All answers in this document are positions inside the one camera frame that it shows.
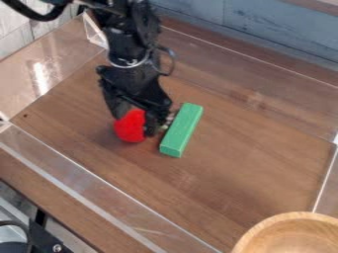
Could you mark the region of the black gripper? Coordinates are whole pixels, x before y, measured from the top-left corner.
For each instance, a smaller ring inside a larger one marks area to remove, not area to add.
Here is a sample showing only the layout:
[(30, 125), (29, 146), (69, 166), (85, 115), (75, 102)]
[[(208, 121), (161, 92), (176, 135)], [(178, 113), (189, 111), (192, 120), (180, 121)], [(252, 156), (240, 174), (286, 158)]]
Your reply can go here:
[(146, 110), (146, 137), (158, 134), (168, 122), (172, 99), (161, 86), (160, 74), (152, 67), (123, 69), (99, 65), (99, 86), (105, 102), (115, 120), (121, 120), (133, 106)]

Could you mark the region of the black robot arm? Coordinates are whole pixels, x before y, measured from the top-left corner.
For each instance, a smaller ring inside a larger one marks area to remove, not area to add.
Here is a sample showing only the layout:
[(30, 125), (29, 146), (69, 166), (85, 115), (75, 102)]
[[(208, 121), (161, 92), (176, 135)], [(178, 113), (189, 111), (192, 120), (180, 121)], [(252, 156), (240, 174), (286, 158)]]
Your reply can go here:
[(110, 113), (125, 120), (134, 109), (145, 112), (140, 133), (154, 136), (166, 124), (172, 98), (161, 78), (162, 54), (174, 51), (160, 43), (162, 20), (150, 0), (41, 0), (53, 9), (39, 13), (22, 0), (2, 0), (25, 17), (50, 22), (74, 3), (85, 6), (94, 16), (109, 44), (109, 63), (97, 67), (99, 86)]

